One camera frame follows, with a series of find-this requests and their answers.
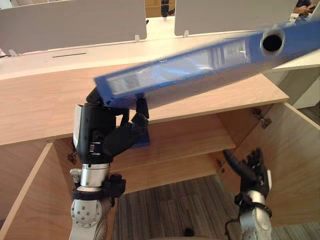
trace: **person's arm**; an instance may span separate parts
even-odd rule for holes
[[[293,13],[294,14],[303,14],[303,15],[307,15],[310,13],[310,9],[303,5],[301,7],[296,7],[294,10],[293,10]]]

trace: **blue binder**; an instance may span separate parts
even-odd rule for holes
[[[135,109],[137,98],[145,97],[152,109],[254,76],[317,49],[320,21],[211,44],[94,80],[106,105]]]

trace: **wooden panel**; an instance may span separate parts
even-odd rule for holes
[[[95,86],[93,78],[128,66],[86,68],[1,80],[0,145],[70,137],[75,105],[85,102]],[[258,74],[151,109],[150,121],[164,122],[225,112],[282,102],[287,98],[266,77]]]
[[[174,4],[169,5],[169,11],[173,10],[175,8]],[[145,17],[146,18],[155,18],[155,17],[161,17],[161,6],[147,6],[145,8]]]
[[[217,172],[213,154],[138,165],[121,171],[126,179],[125,193],[200,178]]]
[[[152,7],[152,6],[160,6],[161,0],[144,0],[144,4],[146,7]],[[176,0],[169,0],[169,5],[175,5]]]
[[[0,239],[68,239],[72,221],[71,152],[62,140],[46,145],[6,219]]]
[[[272,104],[258,106],[262,111],[262,116],[270,110]],[[234,111],[225,111],[217,113],[224,128],[231,136],[233,142],[238,146],[251,133],[259,120],[252,113],[253,108],[244,108]]]
[[[5,219],[46,145],[37,140],[0,146],[0,219]]]
[[[320,126],[289,104],[275,104],[266,114],[272,123],[266,129],[257,125],[235,151],[246,158],[262,148],[265,165],[271,170],[272,189],[267,205],[274,226],[301,224],[320,219]],[[229,191],[240,190],[240,179],[224,165],[219,172]]]
[[[151,124],[150,146],[132,148],[117,156],[114,171],[235,148],[217,115],[210,114]]]

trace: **barcode label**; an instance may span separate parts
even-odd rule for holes
[[[244,64],[250,61],[249,51],[244,40],[226,44],[223,47],[223,55],[226,65]]]
[[[122,74],[106,79],[114,95],[123,94],[140,88],[140,81],[136,74]]]

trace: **robotic hand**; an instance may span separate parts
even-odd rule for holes
[[[257,148],[247,156],[247,161],[238,161],[231,152],[224,150],[224,157],[231,168],[241,177],[240,193],[234,201],[239,206],[239,218],[225,224],[240,221],[243,240],[271,240],[271,210],[265,205],[272,187],[271,171],[264,164],[262,151]]]
[[[129,110],[104,106],[96,89],[86,100],[88,103],[75,109],[73,143],[82,169],[70,171],[75,188],[69,240],[104,240],[108,212],[126,189],[121,175],[109,174],[110,164],[113,157],[148,136],[149,113],[146,100],[139,98],[129,123]],[[122,120],[116,128],[118,115]]]

